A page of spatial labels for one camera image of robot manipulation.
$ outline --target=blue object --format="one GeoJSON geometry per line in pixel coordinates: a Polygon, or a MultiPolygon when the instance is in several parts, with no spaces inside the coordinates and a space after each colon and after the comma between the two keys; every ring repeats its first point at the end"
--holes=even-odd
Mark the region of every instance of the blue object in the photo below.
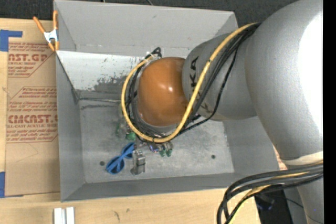
{"type": "Polygon", "coordinates": [[[9,37],[22,37],[22,31],[0,30],[0,51],[8,51],[9,37]]]}
{"type": "Polygon", "coordinates": [[[5,198],[5,172],[0,172],[0,198],[5,198]]]}
{"type": "Polygon", "coordinates": [[[112,175],[119,173],[125,167],[124,158],[131,159],[133,150],[134,142],[127,144],[122,149],[120,156],[116,156],[108,162],[108,164],[106,165],[106,171],[108,171],[112,175]]]}

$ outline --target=small metal part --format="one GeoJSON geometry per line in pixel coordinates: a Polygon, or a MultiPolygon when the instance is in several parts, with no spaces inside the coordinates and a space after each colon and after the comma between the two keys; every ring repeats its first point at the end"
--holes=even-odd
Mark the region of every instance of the small metal part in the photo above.
{"type": "Polygon", "coordinates": [[[132,175],[138,175],[145,172],[146,156],[142,150],[133,151],[133,168],[131,169],[132,175]]]}
{"type": "Polygon", "coordinates": [[[155,144],[153,142],[148,142],[147,145],[148,145],[151,152],[158,152],[161,149],[157,144],[155,144]]]}

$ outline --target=cardboard box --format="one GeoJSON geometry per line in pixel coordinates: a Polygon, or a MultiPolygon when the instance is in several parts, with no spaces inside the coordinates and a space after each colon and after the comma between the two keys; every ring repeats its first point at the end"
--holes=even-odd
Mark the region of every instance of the cardboard box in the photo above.
{"type": "MultiPolygon", "coordinates": [[[[48,31],[52,23],[42,21],[48,31]]],[[[9,38],[5,196],[59,191],[55,53],[32,20],[0,19],[9,38]]]]}

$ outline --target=blue tape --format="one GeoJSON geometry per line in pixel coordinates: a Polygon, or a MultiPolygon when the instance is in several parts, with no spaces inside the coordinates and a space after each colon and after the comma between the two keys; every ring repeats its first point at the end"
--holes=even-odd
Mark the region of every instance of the blue tape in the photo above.
{"type": "Polygon", "coordinates": [[[0,198],[5,198],[5,172],[0,172],[0,198]]]}
{"type": "Polygon", "coordinates": [[[22,31],[0,30],[0,51],[8,51],[9,37],[22,37],[22,31]]]}

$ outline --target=yellow cable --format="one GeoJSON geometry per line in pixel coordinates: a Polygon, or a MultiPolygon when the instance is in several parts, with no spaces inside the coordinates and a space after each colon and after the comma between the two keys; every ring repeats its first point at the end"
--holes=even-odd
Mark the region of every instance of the yellow cable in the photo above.
{"type": "Polygon", "coordinates": [[[122,107],[122,113],[124,114],[124,117],[125,117],[125,120],[127,122],[127,124],[129,125],[129,127],[133,130],[134,133],[136,133],[138,136],[140,136],[141,138],[147,140],[147,141],[152,141],[152,142],[155,142],[155,143],[164,143],[164,142],[168,142],[170,141],[171,139],[173,139],[175,136],[178,135],[178,133],[180,132],[180,130],[182,129],[184,123],[187,121],[189,115],[190,115],[190,112],[193,108],[193,104],[197,98],[197,94],[201,88],[201,85],[203,83],[203,80],[204,80],[204,77],[211,65],[211,63],[213,62],[213,60],[216,58],[216,56],[219,54],[220,50],[224,48],[224,46],[226,46],[226,44],[229,43],[229,41],[234,38],[235,36],[237,36],[238,34],[240,34],[242,31],[244,31],[247,27],[251,26],[251,25],[254,25],[255,23],[252,23],[252,24],[248,24],[248,25],[245,25],[237,30],[235,30],[234,32],[232,32],[230,35],[228,35],[221,44],[219,44],[219,46],[215,49],[215,51],[212,53],[212,55],[210,56],[209,60],[207,61],[205,67],[203,68],[202,70],[202,73],[198,79],[198,82],[196,84],[196,87],[193,91],[193,94],[190,98],[190,101],[189,101],[189,104],[185,110],[185,113],[182,117],[182,120],[181,122],[179,123],[179,125],[177,126],[177,128],[175,129],[175,131],[166,136],[166,137],[163,137],[163,138],[153,138],[153,137],[150,137],[148,135],[145,135],[143,133],[141,133],[131,122],[130,118],[128,117],[127,115],[127,111],[126,111],[126,106],[125,106],[125,93],[126,93],[126,88],[127,88],[127,85],[128,85],[128,82],[130,81],[132,75],[141,67],[143,66],[146,61],[142,61],[140,62],[135,68],[132,69],[132,71],[129,73],[129,75],[126,77],[126,80],[123,84],[123,87],[122,87],[122,91],[121,91],[121,107],[122,107]]]}

